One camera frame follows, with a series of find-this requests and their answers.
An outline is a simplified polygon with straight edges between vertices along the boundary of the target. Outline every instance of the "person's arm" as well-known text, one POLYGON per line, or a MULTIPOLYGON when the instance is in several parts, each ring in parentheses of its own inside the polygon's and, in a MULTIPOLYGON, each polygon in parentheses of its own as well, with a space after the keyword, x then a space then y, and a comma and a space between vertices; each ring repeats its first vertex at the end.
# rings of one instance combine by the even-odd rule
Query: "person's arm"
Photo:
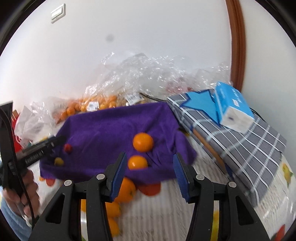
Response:
MULTIPOLYGON (((34 176, 31 170, 27 171, 26 175, 23 177, 23 182, 26 186, 27 193, 32 204, 34 216, 36 217, 38 215, 40 203, 39 196, 37 194, 38 185, 34 182, 34 176)), ((23 194, 20 198, 14 190, 8 188, 3 190, 1 211, 15 234, 22 241, 27 241, 31 234, 31 228, 27 226, 17 208, 17 203, 20 202, 24 205, 24 213, 28 217, 31 217, 30 208, 25 194, 23 194)))

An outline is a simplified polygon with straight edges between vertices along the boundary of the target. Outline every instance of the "blue and white box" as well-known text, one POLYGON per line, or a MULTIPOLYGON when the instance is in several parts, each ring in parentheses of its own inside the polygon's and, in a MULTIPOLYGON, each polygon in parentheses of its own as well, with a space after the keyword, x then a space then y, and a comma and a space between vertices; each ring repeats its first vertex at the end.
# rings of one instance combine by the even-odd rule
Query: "blue and white box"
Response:
POLYGON ((220 125, 246 133, 254 122, 254 115, 242 94, 232 86, 219 81, 214 98, 220 125))

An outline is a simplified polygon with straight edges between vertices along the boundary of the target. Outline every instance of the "white light switch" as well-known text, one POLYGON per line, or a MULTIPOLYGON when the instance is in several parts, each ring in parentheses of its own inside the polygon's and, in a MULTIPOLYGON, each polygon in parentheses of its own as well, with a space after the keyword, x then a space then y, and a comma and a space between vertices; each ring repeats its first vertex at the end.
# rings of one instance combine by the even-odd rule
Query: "white light switch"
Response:
POLYGON ((51 23, 54 23, 55 21, 64 17, 66 15, 66 4, 63 4, 59 7, 57 7, 50 14, 51 14, 51 23))

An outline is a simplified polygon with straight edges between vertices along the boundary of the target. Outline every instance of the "purple fabric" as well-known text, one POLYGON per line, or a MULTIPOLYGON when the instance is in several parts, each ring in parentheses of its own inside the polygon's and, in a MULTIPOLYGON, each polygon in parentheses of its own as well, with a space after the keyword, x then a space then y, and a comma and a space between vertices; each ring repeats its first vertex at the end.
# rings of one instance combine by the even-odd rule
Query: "purple fabric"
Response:
POLYGON ((187 164, 192 164, 196 152, 166 103, 140 104, 118 107, 69 117, 57 135, 67 137, 66 143, 73 152, 65 153, 61 146, 54 149, 53 158, 40 161, 43 178, 72 179, 74 182, 89 180, 103 173, 114 163, 120 152, 129 159, 132 155, 144 156, 149 164, 146 169, 129 170, 125 176, 136 184, 153 184, 175 178, 173 155, 179 152, 187 164), (146 132, 154 140, 154 148, 139 153, 133 148, 133 137, 146 132), (54 158, 61 157, 65 165, 54 166, 54 158))

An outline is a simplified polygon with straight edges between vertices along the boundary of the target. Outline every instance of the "plaid cushion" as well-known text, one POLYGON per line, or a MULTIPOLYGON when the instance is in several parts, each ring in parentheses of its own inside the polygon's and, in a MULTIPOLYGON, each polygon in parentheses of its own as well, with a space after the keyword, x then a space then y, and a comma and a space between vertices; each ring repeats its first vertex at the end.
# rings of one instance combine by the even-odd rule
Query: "plaid cushion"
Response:
MULTIPOLYGON (((218 126, 203 111, 180 105, 187 100, 185 94, 168 98, 168 104, 180 124, 203 147, 192 133, 195 129, 216 151, 225 163, 221 168, 229 180, 235 181, 253 206, 257 206, 267 192, 268 186, 281 162, 286 140, 257 115, 255 122, 245 134, 218 126)), ((204 150, 216 163, 208 149, 204 150)))

